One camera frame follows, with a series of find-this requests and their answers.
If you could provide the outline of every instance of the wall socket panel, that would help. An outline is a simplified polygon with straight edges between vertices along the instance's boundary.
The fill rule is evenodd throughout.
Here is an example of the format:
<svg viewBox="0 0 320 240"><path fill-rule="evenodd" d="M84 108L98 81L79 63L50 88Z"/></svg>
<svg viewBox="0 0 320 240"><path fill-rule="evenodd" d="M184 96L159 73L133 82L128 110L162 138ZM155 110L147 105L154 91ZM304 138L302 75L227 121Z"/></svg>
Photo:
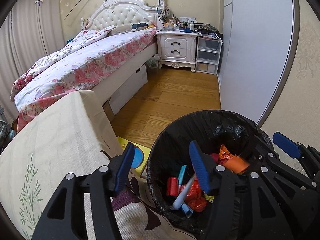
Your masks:
<svg viewBox="0 0 320 240"><path fill-rule="evenodd" d="M196 18L191 18L191 17L180 17L179 18L179 20L181 21L181 22L189 22L189 21L193 21L193 22L195 22L196 21Z"/></svg>

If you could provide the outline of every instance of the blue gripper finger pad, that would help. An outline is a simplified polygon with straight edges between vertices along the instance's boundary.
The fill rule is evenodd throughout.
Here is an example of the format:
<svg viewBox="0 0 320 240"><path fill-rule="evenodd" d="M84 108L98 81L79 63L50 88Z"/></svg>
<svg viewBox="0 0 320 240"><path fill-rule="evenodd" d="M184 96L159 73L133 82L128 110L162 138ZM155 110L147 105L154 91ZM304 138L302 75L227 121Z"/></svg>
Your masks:
<svg viewBox="0 0 320 240"><path fill-rule="evenodd" d="M134 145L132 143L128 143L122 155L124 158L116 174L115 192L117 194L124 189L124 185L128 180L128 174L134 159Z"/></svg>
<svg viewBox="0 0 320 240"><path fill-rule="evenodd" d="M280 132L276 132L272 137L273 143L277 145L281 150L283 150L287 155L293 159L300 158L299 146L292 140L284 136Z"/></svg>
<svg viewBox="0 0 320 240"><path fill-rule="evenodd" d="M209 170L205 165L205 155L203 154L197 141L191 141L189 144L189 155L193 168L196 172L201 189L207 194L210 191Z"/></svg>

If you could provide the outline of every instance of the trash can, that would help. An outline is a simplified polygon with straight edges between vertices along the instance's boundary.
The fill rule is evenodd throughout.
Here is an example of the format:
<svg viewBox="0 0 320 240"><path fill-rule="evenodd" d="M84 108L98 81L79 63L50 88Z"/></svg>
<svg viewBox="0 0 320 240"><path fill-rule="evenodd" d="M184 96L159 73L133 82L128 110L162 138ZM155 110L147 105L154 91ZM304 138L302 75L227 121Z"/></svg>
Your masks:
<svg viewBox="0 0 320 240"><path fill-rule="evenodd" d="M165 128L155 141L147 167L147 183L160 214L173 226L184 229L199 238L205 229L213 204L187 218L181 210L171 210L172 199L166 196L167 180L177 177L180 168L187 165L182 184L194 174L189 157L189 143L196 140L203 153L219 153L221 144L234 155L241 156L248 138L257 135L273 149L270 138L255 122L240 114L222 110L205 110L187 114ZM241 197L246 190L236 192L233 229L239 226Z"/></svg>

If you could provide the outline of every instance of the beige tablecloth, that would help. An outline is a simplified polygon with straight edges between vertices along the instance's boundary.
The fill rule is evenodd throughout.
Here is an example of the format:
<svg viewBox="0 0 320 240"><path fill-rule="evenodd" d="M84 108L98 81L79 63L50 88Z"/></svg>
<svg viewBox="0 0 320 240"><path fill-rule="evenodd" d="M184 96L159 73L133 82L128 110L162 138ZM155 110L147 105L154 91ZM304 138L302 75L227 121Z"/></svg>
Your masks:
<svg viewBox="0 0 320 240"><path fill-rule="evenodd" d="M32 120L0 155L0 202L18 231L31 239L41 212L63 177L90 174L122 154L111 124L93 91L70 93ZM124 240L194 239L157 214L146 181L129 174L112 200ZM90 195L85 194L86 228L95 239Z"/></svg>
<svg viewBox="0 0 320 240"><path fill-rule="evenodd" d="M93 91L73 92L30 122L0 155L0 202L31 239L38 216L69 173L92 173L122 154Z"/></svg>

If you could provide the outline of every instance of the bottle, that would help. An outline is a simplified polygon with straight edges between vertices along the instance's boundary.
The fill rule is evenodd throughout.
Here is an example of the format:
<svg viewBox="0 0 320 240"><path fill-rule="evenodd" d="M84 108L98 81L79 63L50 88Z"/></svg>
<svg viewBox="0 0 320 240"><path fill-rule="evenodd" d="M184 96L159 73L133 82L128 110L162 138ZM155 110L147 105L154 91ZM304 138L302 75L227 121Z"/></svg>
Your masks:
<svg viewBox="0 0 320 240"><path fill-rule="evenodd" d="M195 30L195 23L192 21L190 24L190 30L194 31Z"/></svg>

